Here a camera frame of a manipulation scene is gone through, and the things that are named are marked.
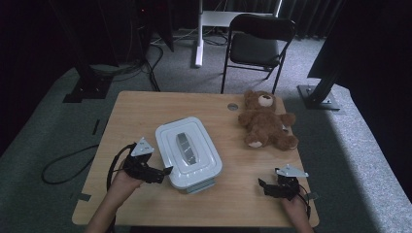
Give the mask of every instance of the dark background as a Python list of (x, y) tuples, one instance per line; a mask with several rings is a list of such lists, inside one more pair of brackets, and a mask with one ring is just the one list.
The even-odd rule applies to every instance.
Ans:
[[(140, 55), (139, 45), (132, 44), (131, 49), (129, 45), (130, 32), (135, 38), (141, 32), (131, 31), (130, 26), (137, 28), (148, 19), (133, 14), (138, 12), (134, 2), (60, 2), (87, 63), (117, 65)], [(145, 1), (137, 3), (138, 7)], [(196, 27), (197, 1), (170, 3), (173, 29)], [(3, 153), (54, 81), (76, 65), (76, 56), (49, 1), (3, 0), (0, 4), (0, 152)], [(412, 183), (408, 180), (412, 177), (410, 9), (411, 3), (406, 0), (347, 0), (309, 74), (327, 79), (330, 69), (339, 71), (337, 83), (350, 89), (409, 198), (412, 195)]]

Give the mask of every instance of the wooden table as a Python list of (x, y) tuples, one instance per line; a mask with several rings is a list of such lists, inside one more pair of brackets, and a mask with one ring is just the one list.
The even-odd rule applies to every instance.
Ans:
[[(236, 104), (239, 109), (227, 106)], [(284, 113), (277, 98), (278, 113)], [(155, 130), (164, 123), (198, 117), (209, 133), (223, 163), (216, 184), (195, 194), (185, 194), (165, 178), (162, 184), (144, 183), (124, 202), (117, 214), (117, 224), (150, 226), (291, 226), (279, 199), (265, 196), (258, 178), (275, 183), (275, 168), (291, 164), (303, 170), (298, 150), (280, 151), (272, 146), (252, 149), (244, 144), (246, 129), (237, 123), (244, 111), (243, 95), (124, 91), (120, 93), (110, 116), (73, 222), (87, 224), (106, 194), (106, 177), (113, 157), (126, 145), (142, 137), (155, 148), (148, 164), (157, 169), (164, 165), (158, 151)], [(307, 180), (299, 182), (310, 190)], [(312, 226), (319, 223), (311, 203)]]

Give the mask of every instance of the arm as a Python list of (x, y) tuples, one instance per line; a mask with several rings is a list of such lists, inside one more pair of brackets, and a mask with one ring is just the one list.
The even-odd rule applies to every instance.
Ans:
[(306, 206), (302, 199), (298, 196), (295, 196), (291, 201), (282, 198), (281, 203), (298, 233), (314, 232), (306, 215)]
[(106, 232), (118, 208), (142, 183), (143, 181), (131, 178), (123, 170), (119, 170), (106, 196), (88, 223), (85, 233)]

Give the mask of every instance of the black curtain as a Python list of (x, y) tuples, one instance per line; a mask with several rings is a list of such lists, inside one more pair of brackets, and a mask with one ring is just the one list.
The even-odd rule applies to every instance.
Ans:
[(347, 0), (308, 75), (338, 71), (410, 200), (411, 10), (407, 0)]

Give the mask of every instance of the stand base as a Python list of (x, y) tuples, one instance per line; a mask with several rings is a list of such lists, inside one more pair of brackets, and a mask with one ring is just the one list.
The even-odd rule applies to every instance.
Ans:
[(113, 77), (105, 77), (93, 89), (83, 89), (82, 79), (76, 83), (72, 93), (64, 97), (63, 103), (82, 103), (83, 99), (104, 99), (109, 91)]
[(339, 105), (336, 104), (336, 101), (330, 93), (326, 99), (319, 104), (314, 104), (311, 102), (309, 99), (309, 96), (313, 93), (315, 90), (316, 86), (315, 85), (299, 85), (297, 89), (299, 90), (300, 96), (303, 99), (303, 102), (305, 103), (305, 106), (307, 109), (316, 109), (316, 110), (334, 110), (334, 111), (339, 111), (340, 107)]

